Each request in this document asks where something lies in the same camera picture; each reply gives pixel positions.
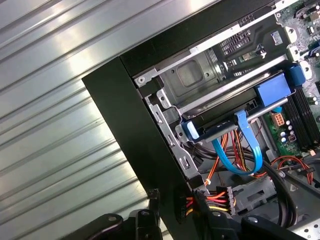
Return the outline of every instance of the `black ram slot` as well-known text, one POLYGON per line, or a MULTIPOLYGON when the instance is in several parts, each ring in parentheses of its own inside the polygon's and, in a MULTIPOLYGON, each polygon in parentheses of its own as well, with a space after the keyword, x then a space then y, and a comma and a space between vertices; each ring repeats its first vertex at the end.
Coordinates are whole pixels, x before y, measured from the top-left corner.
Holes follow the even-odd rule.
POLYGON ((312 143, 317 144, 320 140, 320 132, 302 89, 296 90, 296 94, 293 95, 293 100, 304 123, 305 129, 308 132, 310 140, 312 143))
POLYGON ((288 102, 284 104, 284 111, 291 121, 299 147, 303 151, 306 150, 311 141, 306 135, 304 124, 291 96, 288 97, 288 102))

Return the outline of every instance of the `metal screw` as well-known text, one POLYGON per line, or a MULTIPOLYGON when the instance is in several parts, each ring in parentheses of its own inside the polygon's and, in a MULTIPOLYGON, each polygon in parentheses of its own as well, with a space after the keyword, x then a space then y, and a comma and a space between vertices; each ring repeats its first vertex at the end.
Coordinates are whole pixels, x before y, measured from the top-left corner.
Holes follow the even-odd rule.
POLYGON ((221 213, 218 211, 213 211, 212 214, 213 214, 213 216, 221 217, 221 213))
POLYGON ((142 214, 143 216, 148 216, 150 213, 149 213, 148 211, 143 211, 143 212, 141 212, 141 214, 142 214))
POLYGON ((286 177, 286 174, 285 174, 283 171, 278 170, 277 172, 278 172, 278 175, 279 175, 281 178, 284 179, 284 178, 286 177))
POLYGON ((143 84, 144 81, 145 81, 145 78, 144 78, 143 76, 138 78, 138 82, 139 82, 140 84, 143 84))
POLYGON ((248 220, 252 223, 255 223, 255 224, 258 223, 258 219, 256 219, 255 217, 252 217, 252 216, 248 217, 248 220))
POLYGON ((117 220, 117 218, 116 218, 115 216, 110 216, 110 217, 108 218, 108 220, 109 220, 110 222, 114 222, 114 221, 117 220))

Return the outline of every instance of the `green circuit board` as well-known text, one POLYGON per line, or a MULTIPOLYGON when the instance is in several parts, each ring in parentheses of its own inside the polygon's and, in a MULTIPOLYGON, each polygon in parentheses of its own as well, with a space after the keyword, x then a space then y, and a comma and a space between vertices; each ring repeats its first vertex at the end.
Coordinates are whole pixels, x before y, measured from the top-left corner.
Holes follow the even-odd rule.
MULTIPOLYGON (((300 0, 276 14, 279 24, 293 28, 297 31, 298 39, 289 47, 296 46, 299 49, 301 56, 306 55, 309 50, 313 49, 314 46, 320 43, 320 18, 311 21, 310 19, 300 19, 294 17, 297 10, 302 8, 303 3, 304 1, 300 0), (309 31, 310 27, 314 29, 313 33, 309 31)), ((306 57, 304 60, 306 60, 310 65, 312 78, 307 80, 307 82, 303 85, 303 91, 306 97, 317 97, 318 100, 320 100, 320 93, 315 85, 316 82, 320 81, 320 57, 306 57)), ((316 124, 320 129, 320 105, 310 105, 310 109, 316 124)), ((287 120, 284 112, 282 112, 282 116, 285 120, 287 120)), ((280 141, 280 132, 283 132, 285 128, 277 127, 274 124, 270 113, 266 114, 264 118, 282 156, 305 156, 308 154, 300 151, 297 142, 287 141, 286 143, 282 143, 280 141)))
MULTIPOLYGON (((307 53, 310 49, 317 45, 318 42, 320 42, 320 18, 314 21, 310 21, 309 19, 294 18, 296 11, 300 9, 302 5, 302 0, 292 4, 291 6, 279 12, 280 17, 278 18, 278 22, 280 24, 294 28, 297 31, 298 40, 293 45, 299 49, 301 55, 307 53), (313 27, 314 33, 310 33, 308 31, 308 27, 313 27)), ((320 100, 320 94, 317 86, 315 85, 316 82, 320 81, 320 57, 311 57, 305 60, 310 64, 312 78, 307 80, 307 82, 303 85, 303 91, 307 97, 313 96, 320 100)), ((314 119, 316 120, 317 117, 320 116, 320 105, 310 105, 310 109, 314 119)))
POLYGON ((302 153, 299 150, 298 144, 296 141, 294 142, 289 142, 287 141, 286 143, 282 143, 280 141, 280 133, 285 131, 285 127, 281 126, 281 127, 277 127, 272 118, 271 118, 271 114, 265 114, 264 115, 264 119, 266 124, 268 125, 268 128, 272 134, 272 137, 276 143, 276 146, 279 150, 279 153, 281 156, 303 156, 305 155, 304 153, 302 153))

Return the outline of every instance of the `yellow wire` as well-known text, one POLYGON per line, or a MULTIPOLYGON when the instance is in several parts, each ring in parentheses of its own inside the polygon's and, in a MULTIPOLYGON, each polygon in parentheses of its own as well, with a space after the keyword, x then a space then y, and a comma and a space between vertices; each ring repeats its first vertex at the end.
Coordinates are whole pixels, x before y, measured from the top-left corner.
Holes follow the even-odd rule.
POLYGON ((209 206, 210 209, 215 209, 215 210, 219 210, 219 211, 224 211, 224 212, 228 212, 229 210, 226 208, 222 208, 222 207, 218 207, 218 206, 209 206))
POLYGON ((191 208, 189 211, 186 212, 186 216, 188 216, 190 213, 192 213, 193 209, 191 208))

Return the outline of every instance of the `corrugated metal surface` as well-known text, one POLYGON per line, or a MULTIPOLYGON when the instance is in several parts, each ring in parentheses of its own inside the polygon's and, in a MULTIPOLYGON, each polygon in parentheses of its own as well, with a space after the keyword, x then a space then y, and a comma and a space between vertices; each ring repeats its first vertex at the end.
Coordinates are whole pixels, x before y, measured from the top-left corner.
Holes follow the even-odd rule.
POLYGON ((1 239, 56 239, 148 204, 81 78, 212 2, 0 1, 1 239))

